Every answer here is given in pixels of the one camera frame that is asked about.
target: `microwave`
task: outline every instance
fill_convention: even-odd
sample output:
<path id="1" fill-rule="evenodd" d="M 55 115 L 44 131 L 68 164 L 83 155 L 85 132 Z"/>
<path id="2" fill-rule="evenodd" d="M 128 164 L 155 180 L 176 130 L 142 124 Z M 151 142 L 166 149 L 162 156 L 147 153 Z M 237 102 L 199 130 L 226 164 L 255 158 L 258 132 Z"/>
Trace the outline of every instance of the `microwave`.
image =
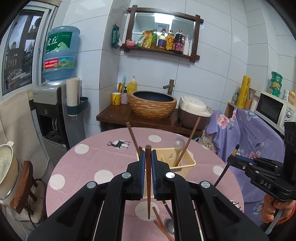
<path id="1" fill-rule="evenodd" d="M 296 109 L 292 104 L 263 91 L 260 93 L 255 114 L 282 135 L 285 134 L 284 123 L 296 121 Z"/>

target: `pink flower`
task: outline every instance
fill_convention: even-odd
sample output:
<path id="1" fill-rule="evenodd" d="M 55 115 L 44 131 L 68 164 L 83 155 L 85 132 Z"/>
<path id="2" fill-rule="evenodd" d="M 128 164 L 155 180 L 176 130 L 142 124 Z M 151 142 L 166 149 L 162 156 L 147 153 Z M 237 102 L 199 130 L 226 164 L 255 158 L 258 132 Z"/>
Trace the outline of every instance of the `pink flower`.
<path id="1" fill-rule="evenodd" d="M 256 158 L 256 157 L 260 157 L 260 156 L 261 156 L 261 151 L 256 151 L 256 153 L 251 151 L 249 158 Z"/>
<path id="2" fill-rule="evenodd" d="M 236 118 L 236 113 L 237 113 L 237 110 L 234 110 L 233 112 L 232 112 L 232 117 L 230 118 L 230 120 L 232 121 L 232 122 L 234 122 L 234 119 Z"/>
<path id="3" fill-rule="evenodd" d="M 229 119 L 225 115 L 221 114 L 217 116 L 217 124 L 221 126 L 222 129 L 227 127 L 227 123 L 229 123 Z"/>

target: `wooden mirror frame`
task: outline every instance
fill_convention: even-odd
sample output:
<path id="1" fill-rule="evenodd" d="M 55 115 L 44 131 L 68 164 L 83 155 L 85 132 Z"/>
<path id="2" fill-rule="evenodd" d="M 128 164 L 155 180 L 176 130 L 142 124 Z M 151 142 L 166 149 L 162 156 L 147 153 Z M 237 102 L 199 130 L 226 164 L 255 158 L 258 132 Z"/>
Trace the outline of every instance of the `wooden mirror frame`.
<path id="1" fill-rule="evenodd" d="M 175 53 L 173 51 L 167 50 L 159 50 L 159 49 L 150 49 L 150 48 L 138 48 L 138 47 L 127 47 L 126 44 L 122 44 L 121 48 L 124 49 L 124 52 L 129 52 L 130 50 L 141 50 L 141 51 L 149 51 L 149 52 L 156 52 L 156 53 L 164 53 L 169 55 L 174 55 L 182 58 L 189 59 L 190 62 L 195 63 L 196 60 L 199 60 L 199 55 L 196 54 L 197 52 L 197 45 L 198 45 L 198 37 L 200 34 L 200 24 L 203 23 L 203 19 L 200 18 L 199 15 L 191 16 L 181 12 L 174 12 L 169 10 L 163 10 L 158 8 L 145 8 L 145 7 L 138 7 L 137 5 L 133 5 L 132 7 L 128 8 L 128 12 L 131 13 L 130 19 L 128 22 L 128 29 L 126 32 L 126 40 L 132 38 L 133 33 L 133 25 L 135 22 L 135 16 L 137 12 L 146 12 L 146 13 L 163 13 L 163 14 L 170 14 L 174 15 L 175 17 L 191 20 L 195 22 L 194 28 L 194 35 L 193 35 L 193 43 L 192 43 L 192 51 L 191 56 L 185 54 Z"/>

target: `dark green holder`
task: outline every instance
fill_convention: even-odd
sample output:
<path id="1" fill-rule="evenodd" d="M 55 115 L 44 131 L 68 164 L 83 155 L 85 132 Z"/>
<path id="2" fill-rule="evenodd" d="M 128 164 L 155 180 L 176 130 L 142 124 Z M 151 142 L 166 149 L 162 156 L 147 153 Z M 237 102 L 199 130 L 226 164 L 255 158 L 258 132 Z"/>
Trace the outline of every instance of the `dark green holder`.
<path id="1" fill-rule="evenodd" d="M 85 110 L 89 105 L 89 99 L 87 97 L 80 97 L 80 104 L 76 106 L 67 106 L 68 115 L 78 115 Z"/>

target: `wooden countertop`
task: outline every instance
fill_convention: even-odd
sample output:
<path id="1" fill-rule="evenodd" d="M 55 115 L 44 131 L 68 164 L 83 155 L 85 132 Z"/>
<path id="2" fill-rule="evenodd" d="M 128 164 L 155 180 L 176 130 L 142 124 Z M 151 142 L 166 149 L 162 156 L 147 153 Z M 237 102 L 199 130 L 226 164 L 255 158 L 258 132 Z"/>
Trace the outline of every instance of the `wooden countertop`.
<path id="1" fill-rule="evenodd" d="M 190 135 L 192 131 L 181 126 L 176 110 L 168 118 L 154 120 L 135 115 L 129 105 L 109 105 L 96 116 L 96 120 L 120 125 L 126 125 L 129 121 L 132 127 L 161 129 L 187 135 Z M 201 136 L 202 130 L 196 130 L 194 135 Z"/>

